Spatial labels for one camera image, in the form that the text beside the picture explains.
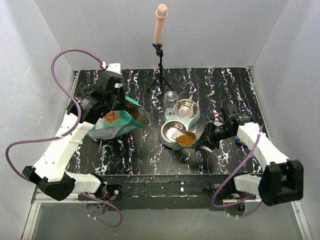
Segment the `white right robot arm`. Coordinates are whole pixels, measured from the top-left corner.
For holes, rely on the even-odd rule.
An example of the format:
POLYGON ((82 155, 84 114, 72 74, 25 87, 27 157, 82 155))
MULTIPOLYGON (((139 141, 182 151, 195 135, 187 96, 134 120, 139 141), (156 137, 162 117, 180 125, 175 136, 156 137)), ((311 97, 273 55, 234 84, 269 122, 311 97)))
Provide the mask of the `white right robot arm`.
POLYGON ((216 126, 210 122, 206 125, 199 139, 192 147, 196 151, 211 152, 220 147, 220 141, 238 137, 250 150, 244 158, 246 163, 251 156, 257 160, 263 174, 261 177, 250 174, 238 174, 243 164, 227 177, 214 192, 216 198, 226 186, 227 195, 237 199, 243 193, 261 198, 267 206, 298 201, 304 195, 304 167, 298 160, 291 160, 268 139, 262 132, 262 127, 245 114, 242 114, 235 104, 228 104, 221 109, 223 122, 216 126))

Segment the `silver metal scoop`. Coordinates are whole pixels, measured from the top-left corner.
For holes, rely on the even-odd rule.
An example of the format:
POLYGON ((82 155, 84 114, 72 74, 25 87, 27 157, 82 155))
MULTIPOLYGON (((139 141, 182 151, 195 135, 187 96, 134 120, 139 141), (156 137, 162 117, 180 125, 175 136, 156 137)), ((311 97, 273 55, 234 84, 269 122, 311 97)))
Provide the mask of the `silver metal scoop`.
POLYGON ((171 138, 185 149, 193 149, 195 151, 195 145, 198 137, 191 131, 183 129, 177 129, 171 134, 171 138))

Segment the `green pet food bag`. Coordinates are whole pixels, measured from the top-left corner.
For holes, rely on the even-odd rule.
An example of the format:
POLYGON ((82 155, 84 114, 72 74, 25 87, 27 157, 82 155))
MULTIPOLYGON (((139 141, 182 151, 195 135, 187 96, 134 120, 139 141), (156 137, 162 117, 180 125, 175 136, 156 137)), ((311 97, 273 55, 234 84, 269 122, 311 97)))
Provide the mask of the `green pet food bag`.
POLYGON ((100 118, 88 132, 94 141, 110 140, 152 125, 153 117, 130 97, 125 98, 124 110, 113 110, 100 118))

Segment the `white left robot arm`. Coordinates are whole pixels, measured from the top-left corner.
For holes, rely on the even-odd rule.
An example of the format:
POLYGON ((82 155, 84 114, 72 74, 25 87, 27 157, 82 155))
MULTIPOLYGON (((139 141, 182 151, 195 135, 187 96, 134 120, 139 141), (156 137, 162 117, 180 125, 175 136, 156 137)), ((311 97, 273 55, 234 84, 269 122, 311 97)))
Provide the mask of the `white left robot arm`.
POLYGON ((107 183, 96 174, 77 174, 65 169, 74 152, 99 119, 111 111, 125 108, 122 69, 119 63, 111 63, 100 72, 95 84, 84 87, 74 97, 80 106, 78 112, 70 102, 63 117, 58 137, 50 143, 42 157, 22 173, 47 196, 62 201, 71 193, 89 193, 95 200, 106 196, 107 183))

